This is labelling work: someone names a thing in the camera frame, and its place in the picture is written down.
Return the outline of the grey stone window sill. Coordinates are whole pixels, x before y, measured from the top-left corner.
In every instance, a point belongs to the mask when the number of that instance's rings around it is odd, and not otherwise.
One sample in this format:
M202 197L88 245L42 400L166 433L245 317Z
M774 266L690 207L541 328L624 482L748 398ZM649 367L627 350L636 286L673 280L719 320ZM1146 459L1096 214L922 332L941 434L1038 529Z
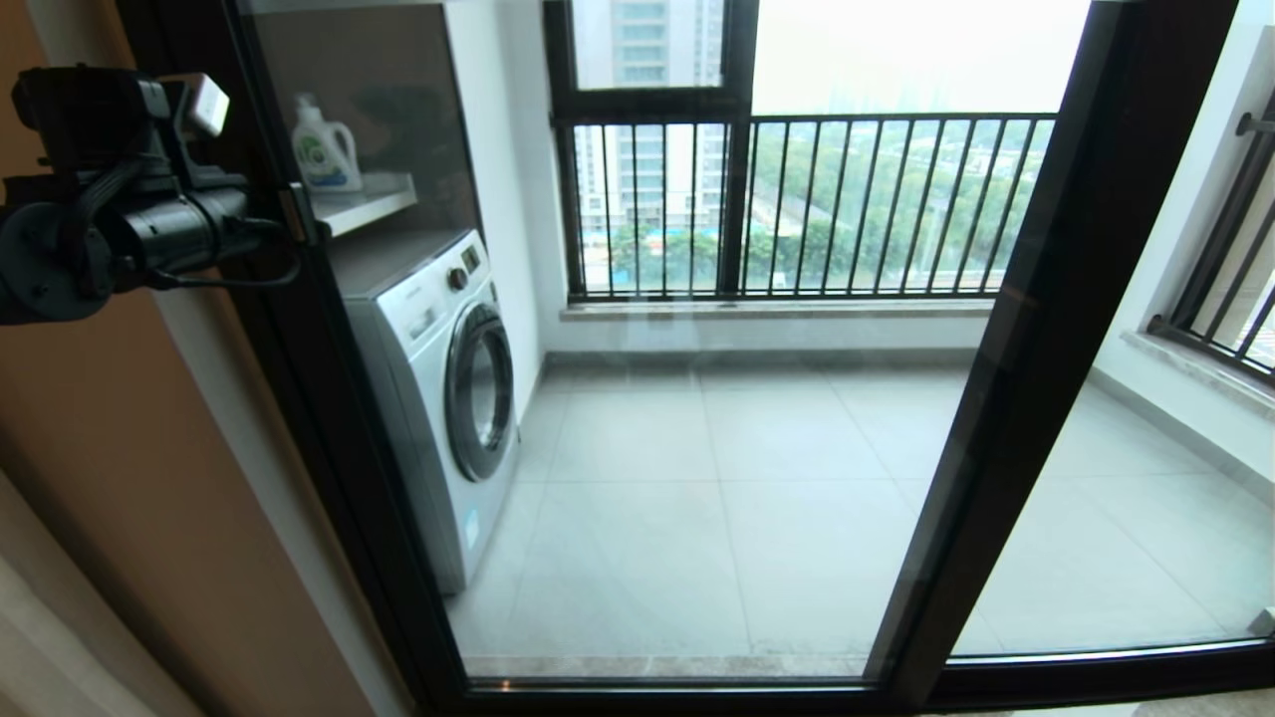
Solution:
M1229 367L1221 358L1213 358L1190 346L1176 344L1170 339L1158 339L1156 336L1148 333L1123 330L1119 341L1130 350L1167 364L1193 381L1201 381L1211 393L1225 395L1244 410L1275 422L1275 387L1265 384L1252 373Z
M797 319L928 319L989 315L991 299L901 299L852 301L669 301L571 304L561 322L778 322Z

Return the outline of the white wall shelf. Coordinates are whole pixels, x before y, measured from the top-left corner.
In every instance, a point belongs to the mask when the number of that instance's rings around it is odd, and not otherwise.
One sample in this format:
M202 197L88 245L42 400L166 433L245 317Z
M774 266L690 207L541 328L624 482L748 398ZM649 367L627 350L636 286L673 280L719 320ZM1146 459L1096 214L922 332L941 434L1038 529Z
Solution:
M371 172L363 191L320 191L310 198L315 221L328 239L339 239L417 204L414 177L405 172Z

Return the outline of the white front-load washing machine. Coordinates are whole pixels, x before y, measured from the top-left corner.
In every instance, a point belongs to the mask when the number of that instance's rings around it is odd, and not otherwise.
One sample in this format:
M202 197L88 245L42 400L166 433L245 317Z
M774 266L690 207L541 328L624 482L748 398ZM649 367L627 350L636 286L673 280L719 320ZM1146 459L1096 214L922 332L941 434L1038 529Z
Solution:
M340 242L332 268L442 595L472 586L516 472L515 370L481 233Z

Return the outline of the black window frame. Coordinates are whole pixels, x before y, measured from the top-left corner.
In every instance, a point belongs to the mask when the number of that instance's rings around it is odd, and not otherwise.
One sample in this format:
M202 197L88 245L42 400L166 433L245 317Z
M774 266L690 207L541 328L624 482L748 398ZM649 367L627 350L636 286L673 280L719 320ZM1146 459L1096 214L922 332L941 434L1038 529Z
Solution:
M544 0L567 305L745 291L760 0Z

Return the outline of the black framed fixed glass panel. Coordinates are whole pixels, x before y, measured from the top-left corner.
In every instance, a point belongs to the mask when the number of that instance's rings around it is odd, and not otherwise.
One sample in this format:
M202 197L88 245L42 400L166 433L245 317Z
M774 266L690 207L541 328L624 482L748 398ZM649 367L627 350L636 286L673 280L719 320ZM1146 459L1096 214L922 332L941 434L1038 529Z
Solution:
M983 711L1275 683L1270 638L955 654L1133 279L1239 4L1090 5L1023 233L898 577L895 635L873 652L898 702Z

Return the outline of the white laundry detergent bottle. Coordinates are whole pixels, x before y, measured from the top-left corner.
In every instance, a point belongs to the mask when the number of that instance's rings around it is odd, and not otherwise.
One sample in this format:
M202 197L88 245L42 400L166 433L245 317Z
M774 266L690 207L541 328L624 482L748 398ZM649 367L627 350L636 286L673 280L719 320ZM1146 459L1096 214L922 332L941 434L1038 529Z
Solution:
M314 94L295 94L291 148L311 194L363 191L354 135L344 122L325 119Z

